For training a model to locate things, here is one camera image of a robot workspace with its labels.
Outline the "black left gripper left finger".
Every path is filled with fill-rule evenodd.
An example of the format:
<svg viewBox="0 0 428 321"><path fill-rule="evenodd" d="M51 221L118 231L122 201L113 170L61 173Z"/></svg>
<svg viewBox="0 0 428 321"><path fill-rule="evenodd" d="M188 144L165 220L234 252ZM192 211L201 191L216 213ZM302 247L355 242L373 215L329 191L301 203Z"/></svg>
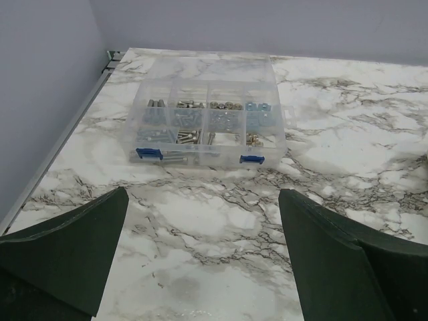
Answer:
<svg viewBox="0 0 428 321"><path fill-rule="evenodd" d="M99 311L128 207L118 187L1 237L2 320L91 320Z"/></svg>

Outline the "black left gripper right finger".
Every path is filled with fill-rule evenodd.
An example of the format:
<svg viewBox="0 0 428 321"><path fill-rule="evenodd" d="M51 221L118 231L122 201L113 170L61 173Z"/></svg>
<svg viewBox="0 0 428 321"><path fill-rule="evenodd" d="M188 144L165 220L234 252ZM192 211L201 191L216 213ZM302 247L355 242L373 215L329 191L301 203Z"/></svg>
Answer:
<svg viewBox="0 0 428 321"><path fill-rule="evenodd" d="M283 189L280 215L305 320L426 320L427 246Z"/></svg>

